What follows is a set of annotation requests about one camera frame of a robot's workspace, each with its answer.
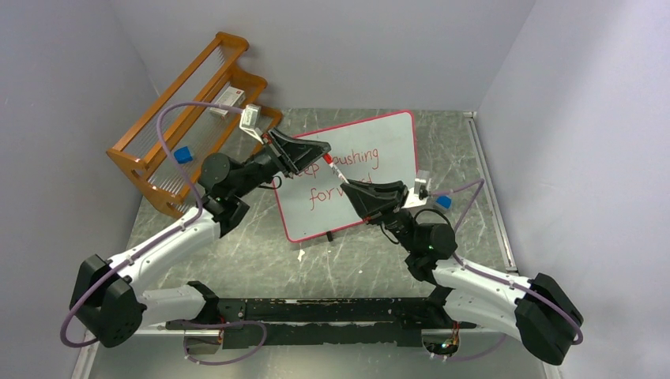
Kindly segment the red white marker pen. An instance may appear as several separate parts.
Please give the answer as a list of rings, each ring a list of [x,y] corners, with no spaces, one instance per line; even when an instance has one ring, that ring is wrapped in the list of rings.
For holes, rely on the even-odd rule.
[[[349,183],[349,180],[344,176],[340,168],[335,164],[334,160],[331,165],[328,164],[333,174],[343,183]]]

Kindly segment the pink-framed whiteboard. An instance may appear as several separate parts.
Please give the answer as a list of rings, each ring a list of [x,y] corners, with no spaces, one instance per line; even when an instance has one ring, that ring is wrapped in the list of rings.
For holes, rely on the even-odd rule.
[[[304,133],[304,139],[330,144],[333,163],[348,179],[412,187],[418,170],[414,116],[397,111],[362,121]],[[302,242],[361,224],[340,188],[341,180],[319,159],[276,189],[288,241]]]

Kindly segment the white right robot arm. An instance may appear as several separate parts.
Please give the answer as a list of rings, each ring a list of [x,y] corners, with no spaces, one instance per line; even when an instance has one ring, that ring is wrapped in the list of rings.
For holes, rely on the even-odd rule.
[[[540,361],[563,363],[571,347],[584,341],[584,317],[550,275],[515,276],[457,255],[455,227],[448,219],[421,223],[407,206],[401,181],[375,184],[355,180],[341,189],[357,216],[390,233],[406,252],[411,276],[445,295],[427,304],[427,319],[437,327],[466,322],[512,337]]]

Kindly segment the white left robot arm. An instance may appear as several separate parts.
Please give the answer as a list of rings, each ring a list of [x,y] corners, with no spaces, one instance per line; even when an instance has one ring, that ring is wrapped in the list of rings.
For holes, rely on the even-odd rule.
[[[299,174],[331,151],[325,141],[276,129],[262,140],[262,149],[243,162],[222,152],[204,158],[198,178],[204,195],[158,235],[108,259],[94,254],[81,263],[60,331],[65,345],[77,346],[66,336],[73,319],[105,347],[116,347],[149,325],[183,322],[208,328],[220,320],[219,298],[197,280],[167,290],[151,291],[149,285],[188,254],[233,231],[250,208],[243,201],[249,192],[276,176]]]

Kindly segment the blue eraser block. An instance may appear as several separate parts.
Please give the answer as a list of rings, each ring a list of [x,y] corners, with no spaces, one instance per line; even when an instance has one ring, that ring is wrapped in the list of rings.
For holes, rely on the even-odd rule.
[[[435,198],[435,203],[444,209],[450,209],[452,206],[452,199],[447,195],[441,195]]]

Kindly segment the white red box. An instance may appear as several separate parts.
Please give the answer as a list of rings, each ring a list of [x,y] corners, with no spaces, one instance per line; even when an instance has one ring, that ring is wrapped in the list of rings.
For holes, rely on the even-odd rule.
[[[246,93],[243,89],[227,85],[215,99],[214,103],[226,105],[229,107],[238,107],[245,101]],[[226,119],[231,114],[230,111],[216,107],[210,107],[209,113],[215,117]]]

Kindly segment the orange wooden rack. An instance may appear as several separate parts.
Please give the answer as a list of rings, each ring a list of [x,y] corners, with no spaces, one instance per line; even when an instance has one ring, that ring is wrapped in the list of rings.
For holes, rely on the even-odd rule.
[[[182,169],[191,181],[196,181],[208,154],[246,136],[239,129],[239,115],[218,118],[200,104],[214,102],[227,85],[245,91],[246,99],[240,107],[258,104],[268,82],[239,64],[249,47],[249,42],[241,36],[218,32],[157,101],[107,150],[107,156],[158,212],[179,218],[194,205],[192,191],[170,162],[160,138],[172,152],[189,147],[194,161],[183,164]]]

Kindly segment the blue eraser on rack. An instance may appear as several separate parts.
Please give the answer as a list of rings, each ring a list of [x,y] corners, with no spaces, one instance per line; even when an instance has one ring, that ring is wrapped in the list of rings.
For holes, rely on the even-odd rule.
[[[178,164],[186,164],[194,161],[194,154],[188,146],[177,148],[173,151],[172,155]]]

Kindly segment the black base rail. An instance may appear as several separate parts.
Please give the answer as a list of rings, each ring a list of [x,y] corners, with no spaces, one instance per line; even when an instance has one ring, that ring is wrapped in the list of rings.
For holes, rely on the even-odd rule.
[[[460,326],[433,298],[222,298],[170,330],[215,329],[224,349],[391,343],[423,347],[430,331]]]

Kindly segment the aluminium frame rail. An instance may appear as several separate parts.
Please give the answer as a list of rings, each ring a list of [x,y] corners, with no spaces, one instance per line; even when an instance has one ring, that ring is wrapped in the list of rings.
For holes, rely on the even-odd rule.
[[[480,135],[476,127],[476,119],[475,119],[476,112],[465,111],[463,113],[463,116],[465,118],[465,124],[469,131],[472,146],[476,154],[476,161],[479,171],[482,174],[485,181],[484,192],[493,218],[494,229],[499,242],[499,248],[501,250],[505,271],[512,272],[513,274],[518,274],[518,266],[514,259],[514,254],[511,249],[510,240],[503,220],[503,215],[499,207],[498,199],[495,193],[495,188],[493,186],[493,181],[491,180],[490,171],[488,169],[483,145],[481,144]]]

